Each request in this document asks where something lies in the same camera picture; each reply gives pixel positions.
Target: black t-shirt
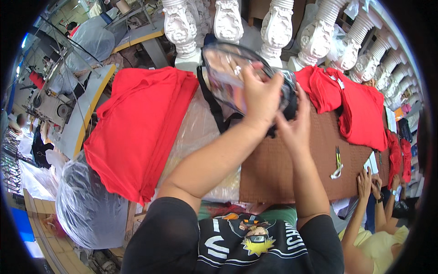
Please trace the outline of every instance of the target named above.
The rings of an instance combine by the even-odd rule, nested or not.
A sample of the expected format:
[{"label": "black t-shirt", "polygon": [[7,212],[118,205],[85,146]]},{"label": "black t-shirt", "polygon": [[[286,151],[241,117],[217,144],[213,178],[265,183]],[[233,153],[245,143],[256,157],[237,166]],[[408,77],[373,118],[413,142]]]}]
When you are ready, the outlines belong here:
[{"label": "black t-shirt", "polygon": [[154,201],[129,242],[123,274],[343,273],[338,235],[328,215],[300,232],[280,220],[228,214],[198,222],[184,201]]}]

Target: tag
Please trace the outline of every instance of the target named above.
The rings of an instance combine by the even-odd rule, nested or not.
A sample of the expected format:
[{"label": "tag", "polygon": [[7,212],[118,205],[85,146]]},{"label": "tag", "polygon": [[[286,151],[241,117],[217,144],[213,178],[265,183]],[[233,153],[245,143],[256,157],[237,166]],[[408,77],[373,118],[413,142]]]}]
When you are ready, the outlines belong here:
[{"label": "tag", "polygon": [[338,78],[338,84],[341,87],[341,89],[345,89],[344,83],[339,78]]}]

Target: brown table mat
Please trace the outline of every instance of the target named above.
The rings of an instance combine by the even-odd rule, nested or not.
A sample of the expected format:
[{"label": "brown table mat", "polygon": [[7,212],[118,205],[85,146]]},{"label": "brown table mat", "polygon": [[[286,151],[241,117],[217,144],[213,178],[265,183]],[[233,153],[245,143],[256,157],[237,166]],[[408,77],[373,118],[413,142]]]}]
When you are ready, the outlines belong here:
[{"label": "brown table mat", "polygon": [[[386,113],[382,119],[387,128]],[[357,195],[356,177],[372,149],[348,143],[339,132],[338,116],[334,111],[317,114],[311,107],[311,153],[329,200]],[[336,170],[335,148],[339,146],[344,165],[341,177],[330,178]],[[383,181],[388,184],[389,150],[376,154],[377,166]],[[280,138],[266,138],[242,164],[240,201],[252,203],[293,203],[293,168],[289,153]]]}]

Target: wristwatch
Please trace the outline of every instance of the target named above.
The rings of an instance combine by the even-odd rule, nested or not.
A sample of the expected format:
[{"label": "wristwatch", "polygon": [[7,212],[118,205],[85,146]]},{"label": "wristwatch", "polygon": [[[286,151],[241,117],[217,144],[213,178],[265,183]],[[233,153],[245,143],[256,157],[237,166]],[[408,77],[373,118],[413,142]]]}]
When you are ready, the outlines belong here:
[{"label": "wristwatch", "polygon": [[380,199],[376,200],[376,204],[383,202],[383,193],[380,193]]}]

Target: yellow table edge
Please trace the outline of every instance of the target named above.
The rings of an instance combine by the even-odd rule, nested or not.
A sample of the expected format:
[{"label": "yellow table edge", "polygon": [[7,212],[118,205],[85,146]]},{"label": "yellow table edge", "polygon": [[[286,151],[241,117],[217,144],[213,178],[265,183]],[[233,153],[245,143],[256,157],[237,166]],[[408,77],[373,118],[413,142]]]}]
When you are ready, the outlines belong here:
[{"label": "yellow table edge", "polygon": [[149,39],[152,39],[152,38],[156,38],[156,37],[160,37],[160,36],[162,36],[162,35],[164,35],[164,28],[162,28],[162,29],[161,29],[160,31],[158,31],[158,32],[154,32],[154,33],[151,33],[151,34],[148,34],[148,35],[142,36],[142,37],[140,37],[140,38],[134,39],[134,40],[132,40],[132,41],[128,41],[128,42],[126,42],[125,44],[122,44],[122,45],[120,45],[120,46],[114,48],[111,54],[114,54],[114,53],[116,53],[116,52],[118,52],[118,51],[121,51],[121,50],[123,50],[123,49],[126,49],[127,47],[130,47],[130,46],[132,46],[132,45],[135,45],[135,44],[138,44],[138,43],[144,42],[144,41],[146,41],[146,40],[149,40]]},{"label": "yellow table edge", "polygon": [[[114,64],[112,64],[111,67],[109,68],[108,73],[105,75],[105,78],[102,80],[102,83],[100,83],[100,86],[97,89],[96,94],[94,95],[93,99],[91,100],[90,109],[94,110],[94,108],[96,107],[97,101],[99,100],[99,98],[103,92],[103,89],[108,84],[108,81],[110,80],[111,76],[113,75],[113,73],[115,71],[116,71],[116,66]],[[91,119],[91,112],[87,111],[87,113],[84,117],[85,125],[88,125],[88,123],[90,122],[90,119]],[[78,154],[79,151],[81,151],[84,136],[85,136],[85,129],[83,127],[81,127],[81,131],[79,132],[78,139],[76,141],[76,146],[74,148],[73,157],[76,156],[76,154]]]}]

